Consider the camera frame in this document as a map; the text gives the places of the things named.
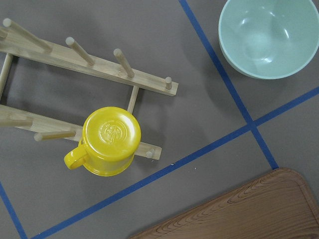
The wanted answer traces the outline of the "brown wooden tray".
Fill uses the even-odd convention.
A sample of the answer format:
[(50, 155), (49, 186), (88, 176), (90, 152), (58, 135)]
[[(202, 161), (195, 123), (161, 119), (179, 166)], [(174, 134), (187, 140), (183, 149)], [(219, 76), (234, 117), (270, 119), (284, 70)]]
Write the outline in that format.
[(319, 207), (298, 172), (278, 168), (136, 234), (138, 239), (316, 239)]

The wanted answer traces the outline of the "yellow mug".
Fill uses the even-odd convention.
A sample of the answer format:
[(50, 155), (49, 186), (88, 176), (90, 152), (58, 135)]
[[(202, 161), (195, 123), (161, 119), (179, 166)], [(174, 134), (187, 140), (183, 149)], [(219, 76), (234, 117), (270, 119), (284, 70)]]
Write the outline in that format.
[(64, 163), (70, 170), (83, 166), (98, 176), (115, 176), (130, 166), (140, 142), (140, 125), (130, 112), (100, 108), (85, 120), (78, 146)]

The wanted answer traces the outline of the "green bowl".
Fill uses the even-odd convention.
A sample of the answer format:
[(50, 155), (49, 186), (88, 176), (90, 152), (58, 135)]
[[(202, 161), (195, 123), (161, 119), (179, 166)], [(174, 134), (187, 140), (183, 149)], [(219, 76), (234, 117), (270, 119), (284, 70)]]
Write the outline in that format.
[(319, 12), (311, 0), (228, 0), (218, 23), (224, 58), (255, 79), (305, 68), (319, 48)]

